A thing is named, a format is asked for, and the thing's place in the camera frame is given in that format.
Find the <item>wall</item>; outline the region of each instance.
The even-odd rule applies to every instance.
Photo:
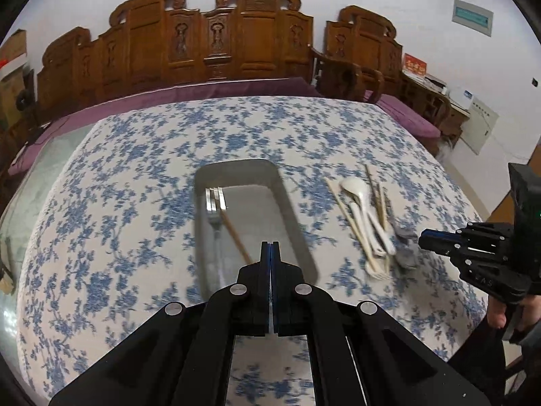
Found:
[[[30,0],[13,25],[28,31],[32,66],[41,68],[45,47],[75,26],[92,35],[105,31],[111,11],[124,0]],[[472,185],[487,209],[509,189],[507,162],[527,159],[541,133],[541,45],[511,0],[464,0],[494,12],[492,37],[451,23],[454,0],[302,0],[315,17],[314,45],[322,47],[326,20],[356,4],[388,17],[404,51],[428,62],[428,71],[450,85],[465,85],[500,114],[490,138],[476,156],[461,141],[451,162]],[[210,10],[214,0],[187,0],[188,8]]]

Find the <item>silver screw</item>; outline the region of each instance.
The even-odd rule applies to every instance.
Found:
[[[374,302],[367,300],[361,304],[361,311],[364,314],[374,314],[378,310],[378,306]]]
[[[176,316],[182,311],[182,304],[179,302],[170,302],[166,305],[166,314],[169,316]]]
[[[242,294],[245,294],[248,289],[244,284],[233,284],[231,287],[229,287],[229,291],[235,296],[240,296]]]
[[[312,287],[310,287],[308,284],[298,284],[295,287],[295,292],[297,294],[310,294],[312,292]]]

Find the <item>blue floral pattern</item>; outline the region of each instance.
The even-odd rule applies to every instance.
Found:
[[[336,300],[371,299],[441,358],[480,322],[485,296],[448,259],[423,252],[408,273],[374,281],[324,177],[364,177],[369,163],[398,220],[455,230],[478,220],[439,163],[380,108],[293,97],[161,105],[97,123],[45,202],[21,272],[18,353],[30,385],[51,397],[165,303],[201,301],[192,185],[200,166],[276,163]],[[306,339],[237,338],[228,404],[313,404]]]

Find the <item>hand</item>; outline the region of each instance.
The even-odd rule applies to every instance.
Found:
[[[522,319],[520,320],[517,330],[524,331],[526,328],[535,325],[541,319],[541,296],[526,296],[520,305],[524,307]],[[505,327],[505,309],[506,305],[503,302],[489,296],[489,308],[486,311],[486,320],[492,328]]]

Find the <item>gray plastic tray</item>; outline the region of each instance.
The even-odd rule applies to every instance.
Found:
[[[195,259],[204,300],[220,289],[214,251],[214,232],[207,219],[205,189],[222,187],[227,212],[252,261],[259,261],[262,241],[278,241],[281,259],[298,265],[305,281],[317,282],[317,267],[308,249],[278,167],[253,158],[213,163],[195,173]],[[221,255],[227,285],[236,282],[245,265],[226,227],[221,228]]]

